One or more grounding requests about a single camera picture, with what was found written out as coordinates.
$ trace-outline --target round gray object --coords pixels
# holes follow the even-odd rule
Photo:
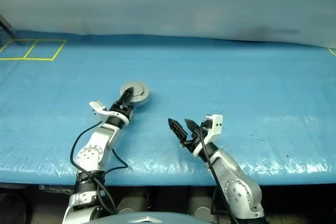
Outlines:
[[[143,105],[148,100],[149,96],[149,88],[146,84],[137,81],[130,81],[125,83],[120,89],[120,95],[124,93],[124,91],[130,87],[133,87],[133,98],[131,99],[131,103],[133,106]]]

